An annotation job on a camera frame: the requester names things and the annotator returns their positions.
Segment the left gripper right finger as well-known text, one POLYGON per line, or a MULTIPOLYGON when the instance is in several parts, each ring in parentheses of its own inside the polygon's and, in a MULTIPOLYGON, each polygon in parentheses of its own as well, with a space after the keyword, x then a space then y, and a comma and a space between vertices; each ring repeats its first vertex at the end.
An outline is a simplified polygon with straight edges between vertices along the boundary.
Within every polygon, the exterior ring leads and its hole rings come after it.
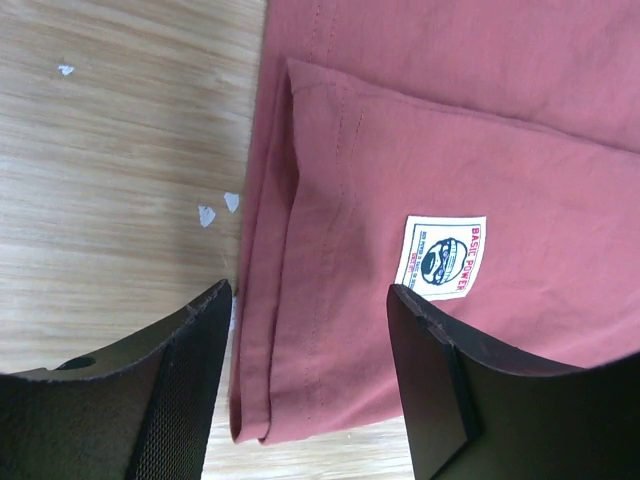
POLYGON ((504 343, 403 285, 387 315, 418 479, 635 479, 639 358, 581 369, 504 343))

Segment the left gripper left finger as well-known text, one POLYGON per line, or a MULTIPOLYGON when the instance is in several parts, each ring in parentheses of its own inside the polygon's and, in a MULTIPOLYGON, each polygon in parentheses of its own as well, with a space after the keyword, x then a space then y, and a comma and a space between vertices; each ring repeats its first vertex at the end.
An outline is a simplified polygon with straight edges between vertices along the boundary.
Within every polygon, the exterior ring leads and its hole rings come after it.
POLYGON ((200 478, 231 310, 221 280, 106 347, 2 375, 2 478, 200 478))

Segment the red tank top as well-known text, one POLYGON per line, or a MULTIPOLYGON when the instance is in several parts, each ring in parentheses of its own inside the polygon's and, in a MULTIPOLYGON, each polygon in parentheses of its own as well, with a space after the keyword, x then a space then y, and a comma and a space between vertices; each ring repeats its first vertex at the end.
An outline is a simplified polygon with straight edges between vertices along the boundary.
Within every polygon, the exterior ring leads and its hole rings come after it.
POLYGON ((391 284, 591 367, 639 348, 635 1, 272 1, 234 441, 400 414, 391 284))

